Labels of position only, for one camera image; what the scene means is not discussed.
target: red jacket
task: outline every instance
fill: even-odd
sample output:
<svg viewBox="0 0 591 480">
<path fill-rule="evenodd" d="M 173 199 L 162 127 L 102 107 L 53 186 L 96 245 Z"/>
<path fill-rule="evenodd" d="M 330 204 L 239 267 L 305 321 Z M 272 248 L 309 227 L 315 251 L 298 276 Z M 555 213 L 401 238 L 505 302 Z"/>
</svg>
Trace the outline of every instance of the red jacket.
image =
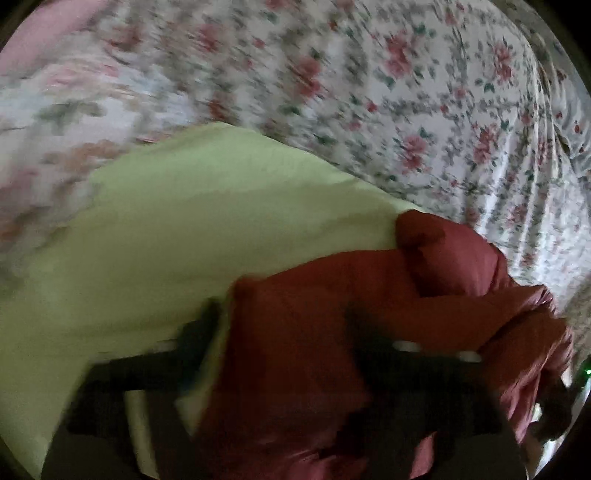
<svg viewBox="0 0 591 480">
<path fill-rule="evenodd" d="M 544 286 L 521 287 L 473 230 L 415 210 L 396 222 L 398 249 L 345 252 L 233 289 L 223 370 L 200 428 L 220 480 L 354 480 L 365 461 L 319 459 L 347 416 L 370 400 L 343 312 L 362 304 L 393 339 L 429 352 L 478 351 L 518 441 L 540 382 L 572 352 Z M 426 439 L 413 477 L 431 464 Z"/>
</svg>

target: pillow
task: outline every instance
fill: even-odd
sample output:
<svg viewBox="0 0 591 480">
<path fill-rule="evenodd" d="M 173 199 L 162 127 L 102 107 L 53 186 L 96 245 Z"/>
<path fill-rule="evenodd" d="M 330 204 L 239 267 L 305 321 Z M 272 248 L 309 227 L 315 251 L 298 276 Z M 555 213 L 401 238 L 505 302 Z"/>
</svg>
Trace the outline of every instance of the pillow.
<svg viewBox="0 0 591 480">
<path fill-rule="evenodd" d="M 57 0 L 38 7 L 0 51 L 0 75 L 29 68 L 48 47 L 109 6 L 111 0 Z"/>
</svg>

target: pink flower print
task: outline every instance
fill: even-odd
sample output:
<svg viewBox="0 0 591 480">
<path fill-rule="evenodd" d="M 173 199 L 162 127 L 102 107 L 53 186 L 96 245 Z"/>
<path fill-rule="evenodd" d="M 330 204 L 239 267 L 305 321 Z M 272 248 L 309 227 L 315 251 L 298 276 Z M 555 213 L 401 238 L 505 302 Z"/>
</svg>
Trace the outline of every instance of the pink flower print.
<svg viewBox="0 0 591 480">
<path fill-rule="evenodd" d="M 499 138 L 499 132 L 495 124 L 488 125 L 486 128 L 480 129 L 478 137 L 478 144 L 474 149 L 474 162 L 478 165 L 487 163 L 492 157 L 491 144 L 496 143 Z"/>
<path fill-rule="evenodd" d="M 83 76 L 70 67 L 60 69 L 46 80 L 48 87 L 73 87 L 81 83 L 83 83 Z"/>
<path fill-rule="evenodd" d="M 558 77 L 558 83 L 566 80 L 566 74 L 560 69 L 556 69 L 556 76 Z"/>
<path fill-rule="evenodd" d="M 217 40 L 218 32 L 219 27 L 216 24 L 206 23 L 201 25 L 201 27 L 199 27 L 199 36 L 197 38 L 199 50 L 205 53 L 217 51 L 219 44 Z"/>
<path fill-rule="evenodd" d="M 511 61 L 511 51 L 504 43 L 496 44 L 493 52 L 497 63 L 509 63 Z"/>
<path fill-rule="evenodd" d="M 111 140 L 101 140 L 95 144 L 93 152 L 97 157 L 113 160 L 121 154 L 122 150 Z"/>
<path fill-rule="evenodd" d="M 353 8 L 355 0 L 336 0 L 336 8 L 348 12 Z"/>
<path fill-rule="evenodd" d="M 520 225 L 525 222 L 527 216 L 527 204 L 516 205 L 511 212 L 511 218 L 509 221 L 513 224 Z"/>
<path fill-rule="evenodd" d="M 480 213 L 473 207 L 468 207 L 464 216 L 468 225 L 476 225 L 480 219 Z"/>
<path fill-rule="evenodd" d="M 410 135 L 404 140 L 404 159 L 402 164 L 409 170 L 417 170 L 423 165 L 421 157 L 427 151 L 427 142 L 419 135 Z"/>
<path fill-rule="evenodd" d="M 521 261 L 519 262 L 519 264 L 522 267 L 531 267 L 532 265 L 534 265 L 535 263 L 535 256 L 532 253 L 524 253 L 523 257 L 521 257 Z"/>
<path fill-rule="evenodd" d="M 395 78 L 402 78 L 413 70 L 405 52 L 408 47 L 404 32 L 386 38 L 386 49 L 390 55 L 390 58 L 386 61 L 386 68 Z"/>
<path fill-rule="evenodd" d="M 11 223 L 31 207 L 33 184 L 38 171 L 21 168 L 12 174 L 7 184 L 0 186 L 0 223 Z"/>
<path fill-rule="evenodd" d="M 228 112 L 225 105 L 222 104 L 219 95 L 214 95 L 213 99 L 207 104 L 207 108 L 209 109 L 209 115 L 212 120 L 221 122 L 226 122 L 228 120 Z"/>
<path fill-rule="evenodd" d="M 513 76 L 513 70 L 511 70 L 511 67 L 505 64 L 498 67 L 496 72 L 499 74 L 503 82 L 511 80 L 511 77 Z"/>
<path fill-rule="evenodd" d="M 125 25 L 113 29 L 112 38 L 107 41 L 110 48 L 131 51 L 141 41 L 137 25 Z"/>
<path fill-rule="evenodd" d="M 548 145 L 546 144 L 545 140 L 540 140 L 538 142 L 538 166 L 541 167 L 546 160 L 546 152 L 548 150 Z"/>
<path fill-rule="evenodd" d="M 406 156 L 402 164 L 409 170 L 418 170 L 423 165 L 423 159 L 418 155 Z"/>
<path fill-rule="evenodd" d="M 445 23 L 446 25 L 457 25 L 456 17 L 453 16 L 450 8 L 448 8 L 445 13 Z"/>
<path fill-rule="evenodd" d="M 406 59 L 404 61 L 389 59 L 386 62 L 386 67 L 388 68 L 388 73 L 397 79 L 403 78 L 412 72 L 410 62 Z"/>
<path fill-rule="evenodd" d="M 316 76 L 320 73 L 320 62 L 312 57 L 305 57 L 293 69 L 297 91 L 304 98 L 311 98 L 320 91 L 320 82 Z"/>
<path fill-rule="evenodd" d="M 491 157 L 491 148 L 488 145 L 479 144 L 474 149 L 474 162 L 479 165 L 487 163 Z"/>
<path fill-rule="evenodd" d="M 277 11 L 285 8 L 285 0 L 265 0 L 265 5 L 269 10 Z"/>
<path fill-rule="evenodd" d="M 513 70 L 509 65 L 511 63 L 511 51 L 505 43 L 497 43 L 493 48 L 495 56 L 495 72 L 501 78 L 500 82 L 511 80 Z"/>
<path fill-rule="evenodd" d="M 421 155 L 427 150 L 427 142 L 418 135 L 410 135 L 404 140 L 404 149 L 407 154 Z"/>
<path fill-rule="evenodd" d="M 456 88 L 456 91 L 454 92 L 454 96 L 458 100 L 463 99 L 466 96 L 466 89 L 464 87 Z"/>
</svg>

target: dark object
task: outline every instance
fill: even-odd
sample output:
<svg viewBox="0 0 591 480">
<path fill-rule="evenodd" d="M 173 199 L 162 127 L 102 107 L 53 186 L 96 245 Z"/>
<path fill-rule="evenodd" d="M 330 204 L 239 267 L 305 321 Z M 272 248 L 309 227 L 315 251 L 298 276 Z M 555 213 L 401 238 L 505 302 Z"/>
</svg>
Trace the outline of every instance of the dark object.
<svg viewBox="0 0 591 480">
<path fill-rule="evenodd" d="M 13 457 L 0 438 L 0 478 L 2 480 L 33 480 L 31 475 Z"/>
<path fill-rule="evenodd" d="M 542 444 L 562 437 L 573 422 L 573 406 L 591 377 L 591 355 L 581 364 L 568 388 L 559 380 L 538 395 L 542 409 L 540 421 L 530 425 L 531 433 Z"/>
<path fill-rule="evenodd" d="M 478 365 L 466 361 L 477 355 L 400 349 L 364 316 L 347 312 L 356 363 L 374 401 L 342 432 L 362 439 L 363 480 L 409 478 L 416 446 L 434 432 L 434 464 L 424 480 L 527 478 L 513 431 L 478 381 Z"/>
<path fill-rule="evenodd" d="M 591 432 L 591 397 L 564 439 L 558 452 L 535 480 L 578 480 L 589 476 L 589 432 Z"/>
<path fill-rule="evenodd" d="M 199 480 L 195 449 L 174 400 L 199 373 L 219 327 L 221 305 L 209 300 L 182 328 L 175 349 L 95 365 L 54 435 L 41 480 L 141 480 L 125 414 L 124 392 L 145 390 L 162 480 Z"/>
</svg>

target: floral bedsheet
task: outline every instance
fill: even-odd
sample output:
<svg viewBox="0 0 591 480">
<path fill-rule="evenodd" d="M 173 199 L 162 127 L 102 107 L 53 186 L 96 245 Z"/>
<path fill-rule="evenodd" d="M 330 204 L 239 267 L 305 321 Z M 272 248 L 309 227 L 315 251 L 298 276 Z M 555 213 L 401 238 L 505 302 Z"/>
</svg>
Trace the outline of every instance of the floral bedsheet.
<svg viewBox="0 0 591 480">
<path fill-rule="evenodd" d="M 85 205 L 94 168 L 223 121 L 469 224 L 564 310 L 591 230 L 537 55 L 488 0 L 116 0 L 0 79 L 2 268 Z"/>
</svg>

